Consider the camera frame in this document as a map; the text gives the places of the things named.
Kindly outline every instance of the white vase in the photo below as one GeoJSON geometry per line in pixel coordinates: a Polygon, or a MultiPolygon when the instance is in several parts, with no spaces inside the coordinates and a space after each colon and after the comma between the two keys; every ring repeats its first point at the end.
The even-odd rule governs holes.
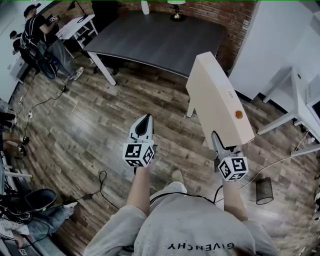
{"type": "Polygon", "coordinates": [[[142,11],[143,11],[143,13],[145,15],[148,15],[150,13],[149,5],[148,5],[147,1],[142,0],[141,1],[141,7],[142,7],[142,11]]]}

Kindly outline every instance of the red brick wall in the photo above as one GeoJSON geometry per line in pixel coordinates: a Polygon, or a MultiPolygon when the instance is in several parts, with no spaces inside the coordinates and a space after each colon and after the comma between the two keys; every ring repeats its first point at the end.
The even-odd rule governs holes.
{"type": "MultiPolygon", "coordinates": [[[[121,7],[119,12],[141,10],[141,1],[118,1],[121,7]]],[[[80,17],[81,10],[77,4],[76,8],[66,12],[71,2],[62,1],[46,15],[60,15],[61,23],[80,17]]],[[[90,1],[79,1],[81,7],[87,14],[93,13],[90,1]]],[[[174,13],[172,5],[167,1],[149,1],[150,11],[174,13]]],[[[248,26],[251,21],[255,1],[187,1],[180,5],[180,10],[186,16],[196,17],[205,21],[221,24],[227,30],[226,36],[217,53],[217,60],[225,70],[229,70],[238,54],[240,46],[245,38],[248,26]]]]}

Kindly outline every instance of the black mesh wastebasket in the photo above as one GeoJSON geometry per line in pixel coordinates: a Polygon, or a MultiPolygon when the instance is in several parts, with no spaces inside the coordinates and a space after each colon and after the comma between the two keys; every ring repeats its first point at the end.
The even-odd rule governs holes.
{"type": "Polygon", "coordinates": [[[266,177],[255,182],[256,186],[256,204],[264,205],[270,203],[274,199],[272,192],[271,178],[266,177]]]}

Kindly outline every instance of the black tabletop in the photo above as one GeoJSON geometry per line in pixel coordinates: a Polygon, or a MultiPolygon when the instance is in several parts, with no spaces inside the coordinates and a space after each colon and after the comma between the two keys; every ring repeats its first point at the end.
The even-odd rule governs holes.
{"type": "Polygon", "coordinates": [[[130,11],[101,31],[85,51],[132,60],[189,77],[197,55],[215,56],[225,28],[194,17],[130,11]]]}

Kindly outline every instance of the white cable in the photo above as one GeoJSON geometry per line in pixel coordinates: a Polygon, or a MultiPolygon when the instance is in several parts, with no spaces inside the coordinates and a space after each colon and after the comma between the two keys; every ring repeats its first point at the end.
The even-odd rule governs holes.
{"type": "MultiPolygon", "coordinates": [[[[304,136],[303,139],[299,142],[299,144],[298,144],[298,146],[296,147],[296,149],[294,150],[294,152],[298,150],[300,144],[301,144],[301,143],[304,141],[304,139],[307,137],[308,133],[309,133],[309,131],[306,132],[305,136],[304,136]]],[[[242,187],[240,187],[238,190],[242,190],[244,187],[248,186],[251,182],[253,182],[253,181],[255,180],[256,177],[258,177],[258,175],[259,175],[263,170],[265,170],[265,169],[267,169],[267,168],[269,168],[269,167],[271,167],[271,166],[273,166],[273,165],[275,165],[275,164],[278,164],[278,163],[280,163],[280,162],[282,162],[282,161],[284,161],[284,160],[288,160],[288,159],[290,159],[290,158],[292,158],[292,156],[289,156],[289,157],[287,157],[287,158],[283,158],[283,159],[281,159],[281,160],[279,160],[279,161],[276,161],[276,162],[274,162],[274,163],[272,163],[272,164],[270,164],[270,165],[268,165],[268,166],[266,166],[266,167],[263,167],[260,171],[258,171],[258,173],[254,176],[254,178],[253,178],[252,180],[250,180],[247,184],[245,184],[245,185],[243,185],[242,187]]]]}

